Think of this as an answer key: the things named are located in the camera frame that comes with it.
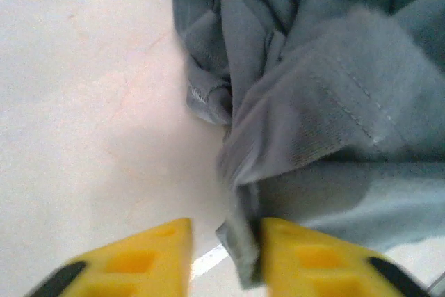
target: black rubber pad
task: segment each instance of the black rubber pad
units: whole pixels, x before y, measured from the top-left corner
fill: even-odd
[[[68,264],[54,271],[39,287],[35,288],[26,297],[58,297],[66,287],[85,269],[85,261]]]
[[[406,297],[431,297],[425,290],[417,285],[408,275],[402,272],[399,267],[391,262],[370,257],[369,262],[392,285]]]

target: white floor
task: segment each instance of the white floor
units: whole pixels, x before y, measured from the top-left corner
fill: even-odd
[[[185,107],[185,85],[171,0],[0,0],[0,296],[181,216],[196,258],[218,245],[223,130]],[[445,270],[443,239],[392,255],[426,283]],[[263,296],[204,259],[192,296]]]

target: stitching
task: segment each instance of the stitching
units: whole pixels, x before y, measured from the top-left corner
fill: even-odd
[[[392,125],[394,131],[400,136],[400,138],[402,139],[403,143],[405,144],[405,147],[411,152],[411,154],[415,157],[418,158],[417,155],[414,153],[414,151],[412,150],[412,148],[410,147],[410,145],[408,144],[408,141],[406,140],[405,137],[403,137],[402,133],[400,133],[400,131],[397,129],[396,123],[392,120],[391,116],[388,115],[385,110],[383,109],[383,106],[381,104],[379,104],[370,94],[370,92],[362,85],[362,83],[357,79],[356,76],[354,76],[350,70],[346,69],[346,67],[343,65],[343,63],[341,62],[341,57],[337,57],[337,62],[338,64],[341,66],[341,69],[344,71],[344,73],[346,73],[348,75],[348,77],[350,77],[355,84],[363,91],[363,93],[375,104],[375,106],[378,108],[378,110],[383,114],[383,116],[389,121],[389,123]]]
[[[198,100],[199,102],[207,105],[206,98],[202,95],[201,91],[197,89],[195,86],[193,86],[191,83],[188,83],[188,89],[190,90],[190,93],[192,93],[192,96]]]
[[[380,153],[383,153],[380,148],[376,145],[374,138],[372,137],[371,133],[365,128],[363,123],[359,120],[358,117],[356,117],[352,111],[350,111],[345,105],[343,105],[336,97],[335,94],[326,86],[323,85],[321,80],[311,71],[309,72],[309,76],[314,80],[324,91],[325,93],[343,110],[345,113],[349,115],[349,117],[354,120],[354,122],[362,129],[362,131],[372,140],[374,148],[379,151]]]

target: white surface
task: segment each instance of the white surface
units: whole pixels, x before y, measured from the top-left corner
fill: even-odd
[[[181,216],[194,220],[196,257],[217,246],[223,130],[185,107],[170,0],[0,0],[0,52],[0,296]],[[394,253],[425,282],[445,262],[443,240],[430,245]],[[264,293],[241,293],[219,256],[192,296]]]

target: gray fabric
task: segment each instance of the gray fabric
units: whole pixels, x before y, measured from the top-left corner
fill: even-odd
[[[218,236],[244,287],[263,216],[377,250],[445,233],[445,0],[173,1],[188,105],[231,126]]]

